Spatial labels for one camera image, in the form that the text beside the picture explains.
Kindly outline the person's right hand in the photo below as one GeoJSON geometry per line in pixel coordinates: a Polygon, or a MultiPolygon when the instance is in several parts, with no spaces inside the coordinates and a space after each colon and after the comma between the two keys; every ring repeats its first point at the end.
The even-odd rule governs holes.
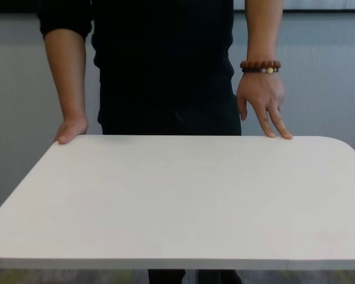
{"type": "Polygon", "coordinates": [[[86,115],[74,115],[64,119],[54,138],[59,144],[67,144],[79,135],[86,134],[88,119],[86,115]]]}

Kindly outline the person's left hand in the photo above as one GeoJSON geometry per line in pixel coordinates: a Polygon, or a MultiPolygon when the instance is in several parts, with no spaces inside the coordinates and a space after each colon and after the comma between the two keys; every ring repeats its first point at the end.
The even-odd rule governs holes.
{"type": "Polygon", "coordinates": [[[293,138],[280,114],[285,90],[277,73],[245,73],[240,79],[236,97],[241,120],[247,118],[247,106],[251,105],[267,137],[275,137],[275,128],[282,138],[293,138]]]}

